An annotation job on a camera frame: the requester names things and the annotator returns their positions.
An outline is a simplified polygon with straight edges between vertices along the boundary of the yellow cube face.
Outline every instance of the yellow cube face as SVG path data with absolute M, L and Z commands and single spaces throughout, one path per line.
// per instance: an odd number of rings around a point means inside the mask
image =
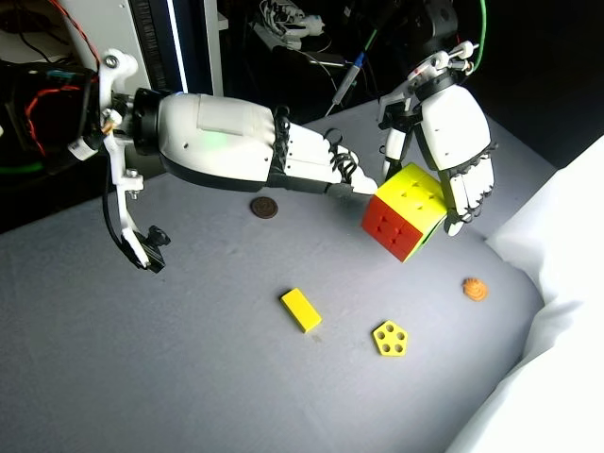
M 287 310 L 292 314 L 304 333 L 309 332 L 321 323 L 321 315 L 298 288 L 294 288 L 281 296 L 281 301 L 285 304 L 285 307 L 287 307 Z
M 400 357 L 407 352 L 408 334 L 393 321 L 386 321 L 374 330 L 373 336 L 382 356 Z
M 386 181 L 376 196 L 424 235 L 446 216 L 440 183 L 414 163 Z

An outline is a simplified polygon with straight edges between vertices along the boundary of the gray table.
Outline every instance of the gray table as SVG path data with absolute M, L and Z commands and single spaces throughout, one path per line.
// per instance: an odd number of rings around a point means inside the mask
M 376 106 L 339 127 L 377 176 Z M 0 237 L 0 445 L 45 452 L 438 452 L 519 356 L 540 297 L 483 243 L 553 169 L 497 124 L 483 216 L 401 264 L 359 224 L 363 202 L 146 183 L 139 225 L 172 237 L 159 275 L 111 243 L 98 200 Z M 421 161 L 416 149 L 411 158 Z M 491 288 L 465 298 L 463 278 Z M 303 335 L 278 297 L 300 287 L 324 322 Z M 393 319 L 404 358 L 371 331 Z

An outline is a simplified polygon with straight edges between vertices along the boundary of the orange shell-shaped object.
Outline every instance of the orange shell-shaped object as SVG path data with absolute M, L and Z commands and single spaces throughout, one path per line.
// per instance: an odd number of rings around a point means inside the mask
M 480 302 L 489 295 L 489 288 L 482 280 L 467 278 L 463 281 L 463 292 L 472 300 Z

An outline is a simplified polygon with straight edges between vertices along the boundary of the red cube face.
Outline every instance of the red cube face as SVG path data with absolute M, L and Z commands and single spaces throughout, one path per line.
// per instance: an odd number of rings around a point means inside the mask
M 373 196 L 362 219 L 362 228 L 390 253 L 404 261 L 422 240 L 422 232 Z

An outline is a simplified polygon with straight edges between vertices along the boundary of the white fabric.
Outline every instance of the white fabric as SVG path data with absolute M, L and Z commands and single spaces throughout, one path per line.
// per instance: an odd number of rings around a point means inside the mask
M 545 306 L 521 362 L 448 453 L 604 452 L 604 138 L 488 240 Z

